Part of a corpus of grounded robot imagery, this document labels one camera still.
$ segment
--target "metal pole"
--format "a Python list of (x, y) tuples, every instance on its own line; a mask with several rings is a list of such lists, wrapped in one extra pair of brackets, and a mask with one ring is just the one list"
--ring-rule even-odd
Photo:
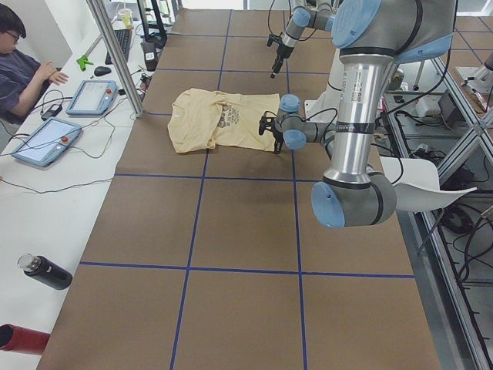
[(102, 39), (105, 42), (106, 48), (111, 56), (113, 65), (115, 66), (116, 73), (120, 78), (120, 82), (123, 85), (125, 93), (129, 98), (133, 111), (136, 117), (141, 117), (143, 114), (143, 106), (137, 94), (136, 87), (133, 84), (132, 76), (130, 75), (129, 67), (126, 65), (125, 57), (119, 46), (118, 40), (116, 40), (115, 33), (111, 22), (106, 14), (106, 9), (101, 0), (86, 0), (89, 9), (91, 10), (92, 17), (98, 25), (101, 32)]

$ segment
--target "hand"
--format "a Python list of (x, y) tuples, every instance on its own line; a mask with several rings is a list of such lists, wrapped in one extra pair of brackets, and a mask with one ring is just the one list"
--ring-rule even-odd
[(34, 77), (46, 81), (49, 77), (56, 72), (56, 68), (52, 62), (46, 62), (39, 66), (38, 70), (34, 74)]
[(60, 85), (61, 83), (65, 83), (69, 80), (69, 77), (63, 73), (56, 71), (49, 77), (49, 81), (53, 82), (55, 85)]

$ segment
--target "black water bottle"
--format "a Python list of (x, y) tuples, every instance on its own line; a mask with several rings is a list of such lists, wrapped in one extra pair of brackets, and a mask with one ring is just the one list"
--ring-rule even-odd
[(72, 282), (72, 275), (68, 271), (43, 256), (23, 254), (17, 265), (24, 270), (24, 274), (59, 291), (67, 288)]

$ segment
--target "dark shirt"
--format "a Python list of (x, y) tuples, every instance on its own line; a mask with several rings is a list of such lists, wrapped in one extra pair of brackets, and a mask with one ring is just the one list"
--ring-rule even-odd
[(18, 97), (31, 82), (40, 63), (32, 57), (14, 50), (0, 54), (0, 113), (9, 120), (21, 120), (9, 111), (18, 104)]

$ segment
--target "yellow t-shirt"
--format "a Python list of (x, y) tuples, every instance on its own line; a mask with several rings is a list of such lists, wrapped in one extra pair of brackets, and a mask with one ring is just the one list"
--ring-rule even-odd
[(277, 112), (279, 95), (226, 94), (190, 89), (173, 103), (168, 132), (177, 153), (213, 149), (216, 145), (273, 151), (272, 134), (259, 135), (267, 110)]

